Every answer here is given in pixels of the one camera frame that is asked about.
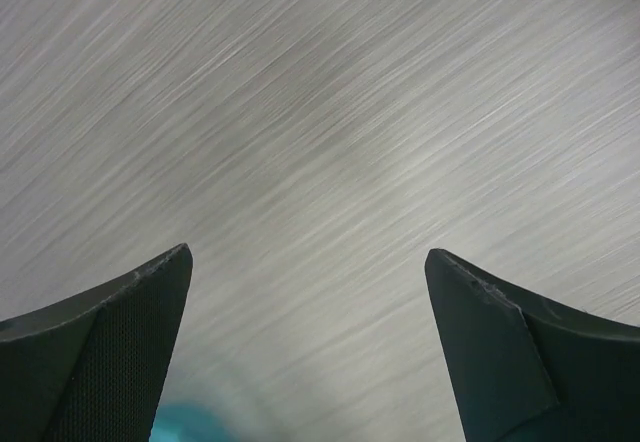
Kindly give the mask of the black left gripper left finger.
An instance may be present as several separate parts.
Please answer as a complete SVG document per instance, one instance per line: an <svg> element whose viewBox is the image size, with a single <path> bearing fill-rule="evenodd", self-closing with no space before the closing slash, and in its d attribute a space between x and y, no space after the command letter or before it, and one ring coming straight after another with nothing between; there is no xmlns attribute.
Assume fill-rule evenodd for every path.
<svg viewBox="0 0 640 442"><path fill-rule="evenodd" d="M4 441L146 441L193 269L180 244L1 323Z"/></svg>

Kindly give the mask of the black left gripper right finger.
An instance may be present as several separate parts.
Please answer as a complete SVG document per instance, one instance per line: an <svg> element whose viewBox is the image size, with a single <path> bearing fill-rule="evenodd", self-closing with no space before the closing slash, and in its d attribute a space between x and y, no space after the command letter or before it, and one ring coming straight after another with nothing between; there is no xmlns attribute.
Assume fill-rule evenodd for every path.
<svg viewBox="0 0 640 442"><path fill-rule="evenodd" d="M639 329L432 249L426 282L468 441L636 441Z"/></svg>

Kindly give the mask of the cyan t shirt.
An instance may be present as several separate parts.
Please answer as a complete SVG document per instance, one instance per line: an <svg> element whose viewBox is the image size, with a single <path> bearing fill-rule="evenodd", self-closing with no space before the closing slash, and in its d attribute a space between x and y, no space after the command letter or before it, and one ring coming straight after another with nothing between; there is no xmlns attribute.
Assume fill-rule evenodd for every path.
<svg viewBox="0 0 640 442"><path fill-rule="evenodd" d="M157 409L150 442L232 442L237 438L211 411L200 405L175 403Z"/></svg>

